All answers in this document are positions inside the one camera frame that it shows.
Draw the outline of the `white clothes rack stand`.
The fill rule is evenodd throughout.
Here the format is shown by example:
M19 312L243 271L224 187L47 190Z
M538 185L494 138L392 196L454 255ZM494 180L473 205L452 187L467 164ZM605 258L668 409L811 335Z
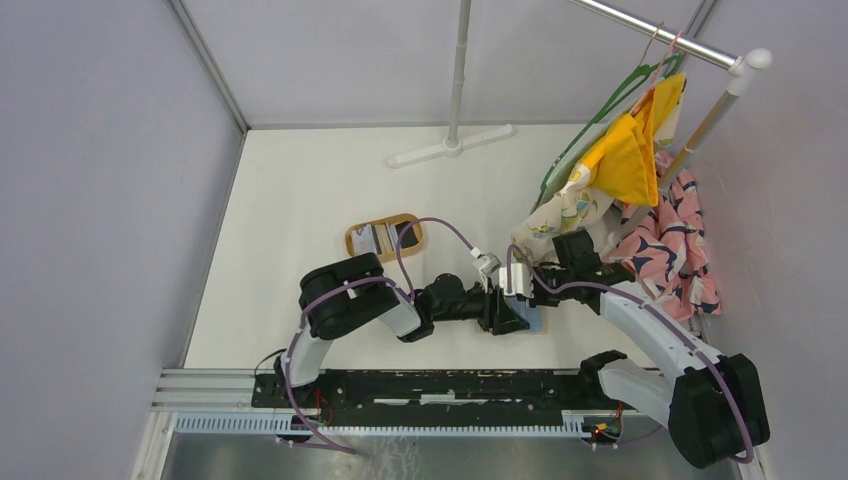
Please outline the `white clothes rack stand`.
M440 143L388 156L385 159L385 163L389 168L400 169L442 157L455 158L466 150L506 140L516 134L516 128L513 125L505 124L498 128L486 130L480 133L464 137L460 136L460 114L465 85L465 67L467 61L471 9L471 0L462 0L460 2L448 130L446 136Z

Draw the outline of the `pink patterned garment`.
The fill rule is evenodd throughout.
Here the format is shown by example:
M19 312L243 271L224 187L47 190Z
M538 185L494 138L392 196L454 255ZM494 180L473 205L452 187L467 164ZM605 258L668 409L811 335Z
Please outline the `pink patterned garment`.
M721 300L705 249L702 208L694 175L682 169L634 231L604 255L632 272L672 318L718 315Z

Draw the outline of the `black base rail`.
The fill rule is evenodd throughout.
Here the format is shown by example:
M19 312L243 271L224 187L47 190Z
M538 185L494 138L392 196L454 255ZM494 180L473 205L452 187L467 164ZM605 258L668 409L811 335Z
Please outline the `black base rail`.
M296 403L332 427L559 426L568 412L633 407L592 391L575 370L326 370L293 390L275 373L253 380L254 408Z

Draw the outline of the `yellow garment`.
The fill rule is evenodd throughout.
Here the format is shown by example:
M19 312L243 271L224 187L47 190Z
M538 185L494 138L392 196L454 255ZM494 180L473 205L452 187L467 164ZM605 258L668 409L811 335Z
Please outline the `yellow garment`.
M611 123L578 161L588 169L590 187L629 205L659 204L655 135L677 108L685 86L683 73L663 79Z

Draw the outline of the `white printed garment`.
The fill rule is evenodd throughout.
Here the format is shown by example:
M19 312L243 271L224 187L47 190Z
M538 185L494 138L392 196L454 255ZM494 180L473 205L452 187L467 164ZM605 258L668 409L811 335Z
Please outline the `white printed garment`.
M671 140L674 139L682 104L683 99L681 99L669 120L655 135L654 160L658 150L661 147L668 146ZM590 187L588 185L588 169L578 165L580 158L603 133L592 144L589 144L579 156L574 166L570 169L564 186L548 202L532 212L522 223L512 230L512 242L521 247L530 259L539 261L550 256L553 253L552 241L554 237L560 234L570 233L580 228L587 228L597 223L612 204L618 201Z

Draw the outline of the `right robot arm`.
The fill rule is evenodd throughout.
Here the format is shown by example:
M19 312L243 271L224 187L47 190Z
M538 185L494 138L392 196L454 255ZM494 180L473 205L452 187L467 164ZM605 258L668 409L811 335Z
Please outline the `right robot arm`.
M605 263L586 231L554 240L554 262L535 265L516 245L499 282L533 306L575 300L616 326L653 362L650 373L621 352L585 360L577 382L591 408L620 401L664 427L696 468L729 459L749 464L770 438L759 372L743 354L726 355L655 306L619 263Z

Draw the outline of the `light blue card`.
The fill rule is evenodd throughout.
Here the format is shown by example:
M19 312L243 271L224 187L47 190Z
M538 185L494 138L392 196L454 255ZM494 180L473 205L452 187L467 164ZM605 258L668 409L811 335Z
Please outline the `light blue card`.
M514 310L526 321L528 327L525 329L525 332L540 333L544 330L544 322L539 309L520 303Z

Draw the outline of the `wooden rack pole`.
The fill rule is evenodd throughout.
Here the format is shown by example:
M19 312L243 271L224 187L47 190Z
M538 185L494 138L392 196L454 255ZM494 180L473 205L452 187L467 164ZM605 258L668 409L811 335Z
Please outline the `wooden rack pole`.
M686 144L678 151L674 160L660 177L658 183L658 193L660 195L667 192L672 181L677 178L686 162L695 156L695 153L702 146L706 138L712 133L718 123L724 118L737 100L738 96L725 91L716 101L698 128L691 135ZM602 244L601 256L608 256L611 250L615 249L627 235L638 227L640 222L651 210L651 206L639 206L622 226L609 233Z

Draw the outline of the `pink clothes hanger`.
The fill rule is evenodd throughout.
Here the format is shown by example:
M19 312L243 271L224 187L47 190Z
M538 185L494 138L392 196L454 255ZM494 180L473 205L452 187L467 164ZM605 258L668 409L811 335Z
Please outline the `pink clothes hanger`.
M673 37L673 40L668 44L668 47L667 47L663 57L661 58L661 61L657 63L656 69L654 70L652 76L649 79L647 90L643 93L643 95L637 100L637 102L629 110L629 114L631 116L637 115L639 113L639 111L643 108L643 105L646 102L647 97L649 96L649 93L655 88L656 83L659 81L660 73L662 72L662 68L665 67L665 65L667 63L667 59L674 54L674 52L676 50L676 43L679 41L682 34L683 34L683 30L678 31L676 33L676 35Z

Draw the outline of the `wooden card tray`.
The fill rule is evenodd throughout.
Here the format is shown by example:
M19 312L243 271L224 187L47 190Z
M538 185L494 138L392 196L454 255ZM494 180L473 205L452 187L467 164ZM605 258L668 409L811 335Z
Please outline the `wooden card tray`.
M537 308L527 308L518 304L515 308L506 308L492 313L486 318L477 320L478 328L491 335L507 335L512 333L543 333L544 322Z

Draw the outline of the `metal hanging rod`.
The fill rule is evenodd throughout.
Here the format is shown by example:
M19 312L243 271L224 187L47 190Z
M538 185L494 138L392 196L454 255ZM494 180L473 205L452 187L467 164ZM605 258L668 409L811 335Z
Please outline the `metal hanging rod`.
M732 54L694 37L678 34L677 30L661 26L659 22L646 19L608 2L571 0L571 3L654 40L671 45L686 55L718 67L734 77L745 76L744 70L747 67L764 71L773 62L773 54L768 49L756 48L745 55Z

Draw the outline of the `cards in holder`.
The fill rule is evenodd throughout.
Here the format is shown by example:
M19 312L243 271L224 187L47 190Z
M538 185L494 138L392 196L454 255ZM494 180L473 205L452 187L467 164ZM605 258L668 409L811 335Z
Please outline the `cards in holder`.
M400 237L400 233L409 224L409 221L401 221L396 223L368 223L353 227L347 235L349 253L352 256L366 253L386 255L394 254L397 249L414 248L420 241L413 227L407 230L403 237Z

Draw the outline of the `tan oval card holder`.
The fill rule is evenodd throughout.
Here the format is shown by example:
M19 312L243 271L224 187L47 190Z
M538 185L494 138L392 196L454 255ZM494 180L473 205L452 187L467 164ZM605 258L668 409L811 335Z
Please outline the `tan oval card holder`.
M417 217L410 213L396 214L351 226L344 235L350 257L374 253L381 262L391 261L418 253L424 245L423 228L413 222Z

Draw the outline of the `green clothes hanger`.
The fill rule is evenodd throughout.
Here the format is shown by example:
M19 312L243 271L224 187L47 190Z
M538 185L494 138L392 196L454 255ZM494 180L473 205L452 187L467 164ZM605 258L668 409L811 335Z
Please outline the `green clothes hanger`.
M682 53L674 53L670 56L667 59L665 67L662 68L660 78L665 79L677 73L682 60ZM610 119L622 111L623 103L630 102L637 93L645 90L645 86L656 69L657 63L637 66L616 87L594 116L570 140L544 175L539 193L530 208L530 212L534 212L544 203L548 202L564 186L570 169L587 148L587 145L592 144L605 131Z

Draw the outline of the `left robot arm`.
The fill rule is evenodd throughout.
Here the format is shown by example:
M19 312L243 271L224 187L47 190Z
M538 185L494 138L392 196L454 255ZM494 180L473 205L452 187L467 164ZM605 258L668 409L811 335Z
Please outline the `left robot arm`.
M492 335L530 331L533 315L511 302L485 272L466 289L443 273L409 295L384 275L373 253L339 261L306 274L300 281L300 325L287 348L276 353L275 392L290 407L313 397L314 382L332 343L373 320L404 343L430 336L437 322L474 320Z

